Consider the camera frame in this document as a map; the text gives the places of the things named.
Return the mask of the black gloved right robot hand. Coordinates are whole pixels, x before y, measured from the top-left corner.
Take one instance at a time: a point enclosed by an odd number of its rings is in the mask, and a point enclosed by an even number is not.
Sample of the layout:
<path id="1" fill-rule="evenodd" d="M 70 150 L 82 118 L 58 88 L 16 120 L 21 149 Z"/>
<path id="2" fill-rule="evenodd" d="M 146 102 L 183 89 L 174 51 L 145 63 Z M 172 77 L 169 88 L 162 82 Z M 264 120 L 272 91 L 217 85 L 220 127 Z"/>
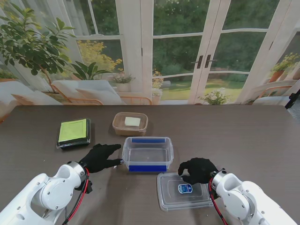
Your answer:
<path id="1" fill-rule="evenodd" d="M 208 184 L 211 179 L 210 174 L 216 171 L 217 168 L 209 159 L 195 157 L 180 164 L 178 175 L 191 185 Z"/>

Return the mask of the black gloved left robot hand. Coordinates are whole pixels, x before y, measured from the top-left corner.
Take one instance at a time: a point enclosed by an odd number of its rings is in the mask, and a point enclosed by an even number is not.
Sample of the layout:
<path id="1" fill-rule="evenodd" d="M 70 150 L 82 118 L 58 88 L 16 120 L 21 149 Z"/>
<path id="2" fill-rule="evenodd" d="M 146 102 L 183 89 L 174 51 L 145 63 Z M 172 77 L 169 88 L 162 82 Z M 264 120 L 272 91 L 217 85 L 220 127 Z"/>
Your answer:
<path id="1" fill-rule="evenodd" d="M 96 144 L 89 153 L 79 161 L 79 164 L 90 173 L 97 173 L 106 168 L 121 165 L 124 161 L 118 159 L 108 159 L 116 150 L 121 148 L 120 144 L 101 145 Z"/>

